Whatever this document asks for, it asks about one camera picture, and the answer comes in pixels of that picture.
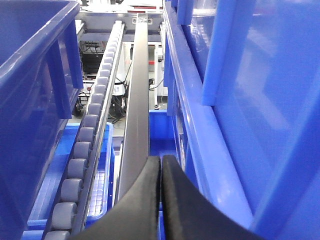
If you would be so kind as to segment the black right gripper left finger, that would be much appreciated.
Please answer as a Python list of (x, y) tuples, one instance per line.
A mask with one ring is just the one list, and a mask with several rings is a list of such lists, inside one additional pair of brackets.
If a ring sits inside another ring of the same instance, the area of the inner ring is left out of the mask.
[(161, 160), (150, 156), (127, 193), (100, 220), (72, 240), (156, 240)]

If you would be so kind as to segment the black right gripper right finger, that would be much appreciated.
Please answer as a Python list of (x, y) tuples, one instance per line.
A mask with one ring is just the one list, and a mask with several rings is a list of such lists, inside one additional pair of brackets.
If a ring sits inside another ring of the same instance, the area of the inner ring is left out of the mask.
[(260, 239), (213, 206), (188, 179), (173, 155), (162, 158), (161, 184), (166, 239)]

